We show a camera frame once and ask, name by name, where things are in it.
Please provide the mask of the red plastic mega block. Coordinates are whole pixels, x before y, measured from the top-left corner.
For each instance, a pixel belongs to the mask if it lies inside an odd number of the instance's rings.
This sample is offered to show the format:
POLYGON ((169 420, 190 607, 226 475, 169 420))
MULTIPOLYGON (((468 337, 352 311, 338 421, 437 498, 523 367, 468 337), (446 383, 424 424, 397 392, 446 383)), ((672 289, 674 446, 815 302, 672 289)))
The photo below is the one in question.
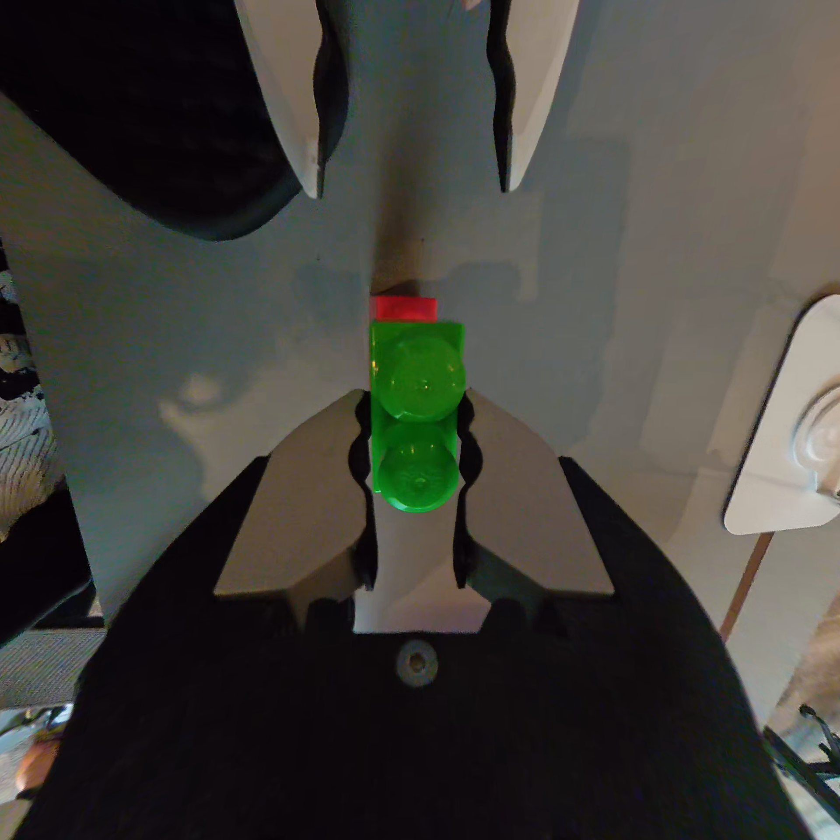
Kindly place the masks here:
POLYGON ((372 322, 432 323, 438 320, 438 304, 430 297, 372 296, 370 317, 372 322))

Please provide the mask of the green mega block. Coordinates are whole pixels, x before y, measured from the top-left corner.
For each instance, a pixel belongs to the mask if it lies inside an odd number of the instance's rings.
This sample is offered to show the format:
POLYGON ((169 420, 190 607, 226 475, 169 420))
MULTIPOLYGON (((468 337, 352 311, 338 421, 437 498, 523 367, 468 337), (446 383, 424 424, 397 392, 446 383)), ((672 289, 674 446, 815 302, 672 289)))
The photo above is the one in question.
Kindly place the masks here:
POLYGON ((371 322, 372 488, 399 511, 434 511, 458 486, 465 336, 460 322, 371 322))

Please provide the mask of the black-and-white patterned garment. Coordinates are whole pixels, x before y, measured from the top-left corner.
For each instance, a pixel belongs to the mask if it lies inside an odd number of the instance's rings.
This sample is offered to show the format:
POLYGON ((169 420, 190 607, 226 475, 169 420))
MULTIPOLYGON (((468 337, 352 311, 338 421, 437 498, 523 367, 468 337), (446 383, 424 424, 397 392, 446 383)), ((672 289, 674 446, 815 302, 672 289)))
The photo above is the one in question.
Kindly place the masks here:
POLYGON ((1 540, 61 486, 64 472, 13 276, 1 269, 1 540))

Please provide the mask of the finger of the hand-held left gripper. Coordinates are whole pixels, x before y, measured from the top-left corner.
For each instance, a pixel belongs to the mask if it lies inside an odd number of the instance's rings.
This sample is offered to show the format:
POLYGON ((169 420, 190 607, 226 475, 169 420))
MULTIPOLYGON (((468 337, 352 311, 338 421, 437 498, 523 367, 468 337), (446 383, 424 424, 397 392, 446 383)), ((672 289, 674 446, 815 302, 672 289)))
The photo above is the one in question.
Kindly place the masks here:
POLYGON ((302 191, 319 199, 347 99, 343 57, 327 4, 236 1, 235 6, 281 149, 302 191))
POLYGON ((495 85, 492 129, 500 189, 516 190, 549 116, 578 1, 490 1, 486 56, 495 85))

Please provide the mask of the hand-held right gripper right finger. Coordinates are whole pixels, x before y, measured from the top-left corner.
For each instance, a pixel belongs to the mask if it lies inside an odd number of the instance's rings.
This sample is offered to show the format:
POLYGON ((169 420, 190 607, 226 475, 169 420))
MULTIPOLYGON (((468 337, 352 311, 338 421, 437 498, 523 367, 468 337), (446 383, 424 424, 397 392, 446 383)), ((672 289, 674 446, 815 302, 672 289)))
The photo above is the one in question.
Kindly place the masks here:
POLYGON ((453 565, 482 597, 610 597, 613 582, 559 457, 473 388, 458 407, 453 565))

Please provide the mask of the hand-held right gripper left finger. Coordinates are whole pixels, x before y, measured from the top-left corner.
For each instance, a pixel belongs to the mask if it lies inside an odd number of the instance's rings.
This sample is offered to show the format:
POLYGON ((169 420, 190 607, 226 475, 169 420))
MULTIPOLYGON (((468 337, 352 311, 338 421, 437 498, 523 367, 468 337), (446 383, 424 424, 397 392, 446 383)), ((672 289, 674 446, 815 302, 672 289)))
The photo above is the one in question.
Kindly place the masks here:
POLYGON ((374 589, 370 437, 371 395, 352 390, 278 444, 215 596, 352 597, 374 589))

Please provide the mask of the white tabletop display stand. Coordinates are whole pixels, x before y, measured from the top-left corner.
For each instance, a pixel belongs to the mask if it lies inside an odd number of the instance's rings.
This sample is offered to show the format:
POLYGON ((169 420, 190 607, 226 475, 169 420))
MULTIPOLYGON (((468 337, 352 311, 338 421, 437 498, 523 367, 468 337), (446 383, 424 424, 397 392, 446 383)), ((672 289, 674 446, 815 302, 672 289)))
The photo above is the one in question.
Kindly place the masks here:
POLYGON ((839 295, 798 315, 728 493, 737 536, 812 529, 838 518, 839 295))

